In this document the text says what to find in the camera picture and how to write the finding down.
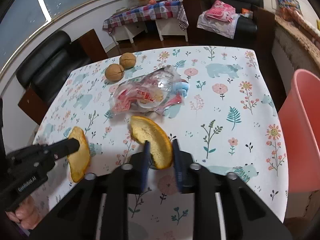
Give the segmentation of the person's left hand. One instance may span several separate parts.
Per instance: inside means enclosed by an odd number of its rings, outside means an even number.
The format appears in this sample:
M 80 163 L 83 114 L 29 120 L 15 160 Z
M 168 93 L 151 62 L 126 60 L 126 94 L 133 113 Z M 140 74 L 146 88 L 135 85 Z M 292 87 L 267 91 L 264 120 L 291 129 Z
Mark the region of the person's left hand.
M 6 212 L 13 222 L 19 223 L 25 230 L 33 230 L 42 220 L 32 196 L 25 198 L 14 212 Z

